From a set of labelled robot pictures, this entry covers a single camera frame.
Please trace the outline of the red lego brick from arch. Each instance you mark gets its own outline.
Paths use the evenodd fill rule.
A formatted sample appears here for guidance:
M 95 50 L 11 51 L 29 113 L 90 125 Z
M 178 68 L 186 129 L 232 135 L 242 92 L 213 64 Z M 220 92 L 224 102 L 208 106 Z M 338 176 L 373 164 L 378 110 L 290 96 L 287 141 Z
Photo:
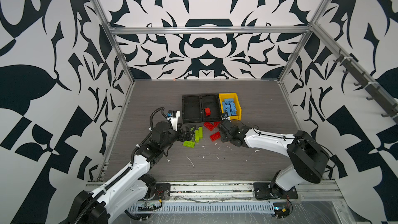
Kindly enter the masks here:
M 220 132 L 216 132 L 216 133 L 214 133 L 214 134 L 212 134 L 212 135 L 210 136 L 210 139 L 211 139 L 212 142 L 214 142 L 214 141 L 216 141 L 216 140 L 219 140 L 220 138 L 221 138 Z

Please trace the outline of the blue lego long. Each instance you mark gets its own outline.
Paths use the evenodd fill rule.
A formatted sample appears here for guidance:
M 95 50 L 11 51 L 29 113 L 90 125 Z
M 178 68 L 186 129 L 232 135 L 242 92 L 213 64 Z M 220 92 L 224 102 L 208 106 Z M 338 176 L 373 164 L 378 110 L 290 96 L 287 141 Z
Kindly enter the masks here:
M 231 116 L 232 116 L 232 113 L 231 113 L 231 105 L 230 105 L 230 102 L 225 102 L 225 101 L 223 101 L 222 105 L 223 105 L 223 110 L 224 110 L 224 112 L 227 113 L 229 117 L 231 117 Z

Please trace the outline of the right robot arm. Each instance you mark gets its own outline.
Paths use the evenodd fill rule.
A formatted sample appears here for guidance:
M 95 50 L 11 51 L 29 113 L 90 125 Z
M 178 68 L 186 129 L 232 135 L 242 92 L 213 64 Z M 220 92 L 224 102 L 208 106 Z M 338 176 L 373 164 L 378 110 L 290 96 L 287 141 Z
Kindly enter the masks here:
M 219 125 L 222 142 L 236 147 L 258 148 L 288 157 L 291 164 L 276 172 L 270 183 L 254 183 L 257 200 L 296 199 L 296 186 L 301 183 L 318 184 L 322 181 L 331 152 L 327 152 L 307 132 L 277 134 L 254 127 L 239 127 L 229 119 Z

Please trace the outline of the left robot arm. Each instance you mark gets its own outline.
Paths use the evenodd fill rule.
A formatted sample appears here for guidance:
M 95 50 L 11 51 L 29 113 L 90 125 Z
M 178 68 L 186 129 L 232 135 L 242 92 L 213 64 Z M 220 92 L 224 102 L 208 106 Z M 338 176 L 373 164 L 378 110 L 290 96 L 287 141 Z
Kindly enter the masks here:
M 149 171 L 175 142 L 191 141 L 196 126 L 178 121 L 179 111 L 156 109 L 149 119 L 149 133 L 131 153 L 129 163 L 91 192 L 82 191 L 74 199 L 65 224 L 111 224 L 139 200 L 156 194 L 156 180 Z

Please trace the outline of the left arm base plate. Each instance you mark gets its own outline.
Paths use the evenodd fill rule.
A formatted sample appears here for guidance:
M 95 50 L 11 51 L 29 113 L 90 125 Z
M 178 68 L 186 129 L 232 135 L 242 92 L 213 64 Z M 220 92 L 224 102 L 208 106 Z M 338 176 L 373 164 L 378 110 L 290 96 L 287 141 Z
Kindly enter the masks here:
M 151 185 L 148 187 L 147 193 L 144 196 L 144 200 L 154 200 L 159 199 L 165 200 L 170 197 L 171 184 L 170 183 L 160 183 L 156 185 Z

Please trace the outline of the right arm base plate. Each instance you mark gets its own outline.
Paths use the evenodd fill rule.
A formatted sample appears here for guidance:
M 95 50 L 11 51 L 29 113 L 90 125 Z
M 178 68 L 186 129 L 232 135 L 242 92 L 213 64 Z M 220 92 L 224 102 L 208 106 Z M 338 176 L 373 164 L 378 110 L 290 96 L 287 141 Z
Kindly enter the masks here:
M 253 183 L 253 186 L 255 198 L 259 201 L 274 199 L 296 200 L 299 198 L 295 187 L 285 191 L 274 183 Z

